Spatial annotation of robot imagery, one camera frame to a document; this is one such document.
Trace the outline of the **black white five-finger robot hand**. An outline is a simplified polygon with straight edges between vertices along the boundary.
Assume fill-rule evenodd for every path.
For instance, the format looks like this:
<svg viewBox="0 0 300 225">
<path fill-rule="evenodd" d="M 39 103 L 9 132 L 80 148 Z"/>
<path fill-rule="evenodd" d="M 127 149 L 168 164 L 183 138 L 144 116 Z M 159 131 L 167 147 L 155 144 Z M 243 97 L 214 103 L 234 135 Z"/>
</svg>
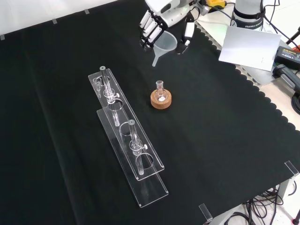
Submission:
<svg viewBox="0 0 300 225">
<path fill-rule="evenodd" d="M 147 11 L 142 17 L 140 27 L 140 45 L 144 50 L 154 47 L 163 32 L 184 21 L 186 28 L 176 47 L 177 54 L 183 54 L 194 34 L 195 20 L 192 10 L 198 15 L 205 11 L 205 6 L 198 0 L 147 0 Z"/>
</svg>

